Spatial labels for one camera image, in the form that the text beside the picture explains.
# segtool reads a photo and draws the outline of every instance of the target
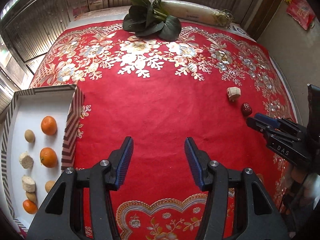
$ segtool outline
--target blue gripper pad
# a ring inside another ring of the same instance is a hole
[[[279,129],[280,127],[280,124],[278,123],[277,119],[271,118],[270,116],[256,113],[254,117],[255,119],[258,119],[259,121],[264,122],[266,125],[269,125],[272,128]]]
[[[193,138],[188,137],[184,143],[184,152],[186,154],[189,167],[195,184],[201,191],[208,191],[212,187],[213,176],[208,171],[210,158],[206,152],[198,149]]]
[[[131,156],[133,153],[133,139],[127,136],[120,149],[111,152],[108,160],[111,163],[111,170],[107,174],[107,183],[112,185],[113,190],[118,190],[123,184]]]

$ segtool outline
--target striped box edge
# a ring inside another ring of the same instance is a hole
[[[79,124],[84,94],[79,87],[75,86],[72,102],[69,108],[68,119],[63,137],[61,172],[74,164],[77,126]]]
[[[12,100],[9,104],[9,109],[7,112],[7,116],[4,122],[4,131],[3,131],[3,135],[2,135],[2,143],[1,143],[1,159],[2,160],[7,160],[7,143],[8,143],[8,136],[9,136],[9,130],[10,130],[10,125],[11,125],[11,120],[12,120],[12,116],[14,113],[14,110],[17,106],[17,101],[19,98],[19,93],[20,91],[17,91],[14,93]],[[10,211],[10,214],[12,216],[12,218],[15,218],[15,213],[14,213],[14,209],[12,206],[12,202],[10,199],[10,193],[9,193],[9,187],[8,187],[8,181],[7,181],[7,162],[3,163],[1,162],[1,174],[2,174],[2,183],[3,183],[3,188],[4,188],[4,195],[5,195],[5,199],[7,201],[7,205]]]

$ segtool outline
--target wall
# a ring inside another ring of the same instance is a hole
[[[253,20],[254,16],[256,15],[262,1],[263,0],[257,1],[256,5],[253,8],[253,11],[251,12],[251,14],[248,17],[248,20],[246,20],[246,17],[245,17],[243,22],[241,23],[241,26],[243,26],[245,30],[249,27],[250,23],[252,22],[252,20]]]
[[[265,46],[282,70],[296,99],[303,125],[308,124],[307,84],[320,86],[320,23],[305,31],[282,1],[258,43]]]

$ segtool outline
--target floral embroidery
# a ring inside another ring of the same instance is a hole
[[[70,79],[70,77],[74,74],[76,64],[71,63],[72,59],[69,58],[67,62],[61,61],[57,68],[61,68],[61,70],[57,74],[57,81],[60,83],[64,83]]]
[[[195,207],[195,208],[193,209],[193,213],[194,213],[194,214],[198,214],[200,211],[201,211],[201,208],[200,208],[200,207]]]
[[[131,216],[131,220],[129,221],[129,225],[133,228],[139,228],[141,226],[139,217],[137,215]]]
[[[150,216],[154,213],[157,213],[157,211],[163,210],[163,209],[170,209],[173,212],[178,211],[179,213],[183,213],[185,208],[191,207],[191,209],[194,208],[194,205],[196,207],[199,207],[203,205],[205,206],[206,203],[206,194],[195,194],[187,199],[185,199],[183,202],[172,199],[172,198],[166,198],[161,199],[151,205],[148,205],[141,201],[128,201],[122,203],[116,212],[116,221],[118,226],[121,228],[122,232],[120,234],[121,239],[128,240],[129,236],[132,233],[132,227],[130,226],[131,219],[137,219],[134,217],[130,217],[130,220],[126,222],[126,215],[129,212],[134,211],[134,215],[136,216],[136,212],[141,212],[142,215]],[[190,221],[193,226],[191,227],[188,222],[185,225],[184,222],[186,222],[185,219],[171,219],[168,221],[169,218],[172,217],[172,212],[165,212],[161,214],[161,218],[165,219],[163,224],[160,225],[160,223],[156,223],[156,218],[152,217],[150,221],[150,225],[143,225],[142,221],[143,218],[139,219],[141,221],[141,228],[145,228],[147,230],[150,230],[149,235],[146,236],[148,240],[154,240],[154,239],[169,239],[173,238],[173,240],[177,239],[177,232],[178,229],[187,228],[186,230],[193,229],[195,226],[198,226],[200,224],[200,220],[197,219],[198,223],[196,223],[196,218],[192,218]]]
[[[72,75],[72,81],[76,84],[78,83],[78,81],[84,81],[84,75],[85,72],[82,69],[79,69]]]
[[[232,62],[231,53],[227,50],[216,50],[211,54],[211,57],[218,59],[223,64],[231,64]]]
[[[235,197],[235,189],[234,188],[229,188],[228,196],[231,198]]]
[[[202,70],[208,74],[211,73],[213,64],[210,63],[204,55],[201,53],[204,51],[202,48],[199,48],[199,45],[191,41],[195,40],[195,36],[191,37],[179,37],[177,42],[170,42],[166,44],[169,48],[169,51],[164,51],[167,53],[167,58],[169,62],[175,62],[174,66],[181,66],[176,72],[175,75],[185,76],[188,73],[191,73],[191,76],[199,81],[204,80],[203,74],[198,73],[198,70]]]
[[[85,229],[85,235],[86,236],[92,236],[92,229],[91,227],[84,227]]]
[[[233,213],[234,211],[235,211],[235,204],[232,203],[232,204],[230,205],[230,208],[227,209],[227,217],[230,217],[230,216],[231,216],[230,213]]]
[[[58,53],[57,56],[62,58],[63,55],[67,55],[67,58],[73,57],[76,52],[75,49],[78,46],[80,37],[70,36],[66,41],[62,40],[60,44],[57,45]]]
[[[89,116],[88,112],[90,111],[91,111],[91,105],[82,106],[80,118],[84,119],[86,116]],[[82,138],[82,135],[83,135],[83,131],[80,130],[80,128],[82,127],[83,127],[83,123],[79,122],[77,137],[79,137],[80,139]]]
[[[78,133],[77,133],[77,137],[82,138],[83,135],[83,131],[80,130],[80,128],[83,127],[83,123],[79,123],[78,125]]]
[[[195,227],[199,227],[201,219],[196,217],[191,218],[191,222],[185,222],[185,219],[171,220],[169,224],[166,224],[165,227],[169,232],[163,232],[163,228],[159,226],[159,223],[156,223],[156,219],[153,217],[150,221],[151,227],[147,227],[150,230],[150,235],[153,235],[153,239],[149,236],[146,236],[148,240],[178,240],[177,235],[173,232],[175,229],[181,229],[182,231],[190,230],[192,231]]]
[[[91,63],[91,59],[83,58],[83,59],[81,59],[81,60],[79,60],[77,62],[78,62],[79,68],[82,68],[82,67],[86,67],[87,65],[89,65]]]
[[[273,196],[273,201],[276,203],[276,205],[279,207],[281,203],[282,196],[285,192],[284,184],[284,172],[281,172],[281,178],[276,181],[276,193]]]
[[[285,160],[275,153],[273,155],[273,163],[274,164],[278,163],[278,171],[281,171],[285,165]]]
[[[171,217],[171,214],[170,214],[169,212],[163,213],[163,214],[162,214],[162,217],[163,217],[164,219],[168,219],[168,218]]]
[[[149,70],[145,69],[146,66],[160,70],[164,61],[159,60],[168,60],[162,55],[161,51],[157,50],[165,42],[140,39],[136,36],[130,36],[127,41],[119,40],[119,42],[120,51],[115,51],[118,55],[115,60],[121,62],[120,67],[124,67],[118,71],[118,74],[131,74],[135,71],[138,77],[149,78],[150,73]]]
[[[102,54],[105,50],[108,50],[109,46],[103,47],[99,45],[92,45],[92,46],[84,46],[83,49],[80,50],[79,56],[84,56],[87,58],[94,58]]]
[[[263,175],[261,173],[258,173],[257,177],[260,179],[261,183],[264,185]]]
[[[269,115],[270,117],[272,118],[286,117],[286,109],[278,99],[273,100],[271,102],[263,102],[263,104],[267,111],[267,115]]]

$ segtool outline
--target potato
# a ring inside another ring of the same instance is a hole
[[[27,192],[26,191],[26,196],[27,196],[28,200],[32,201],[33,203],[37,202],[37,197],[36,197],[35,192]]]
[[[45,191],[47,193],[49,193],[49,191],[52,189],[53,185],[55,184],[56,182],[53,181],[53,180],[49,180],[46,182],[46,184],[44,185],[44,188],[45,188]]]
[[[36,139],[35,134],[31,130],[26,130],[24,132],[24,137],[27,140],[27,142],[30,142],[30,143],[34,142]]]

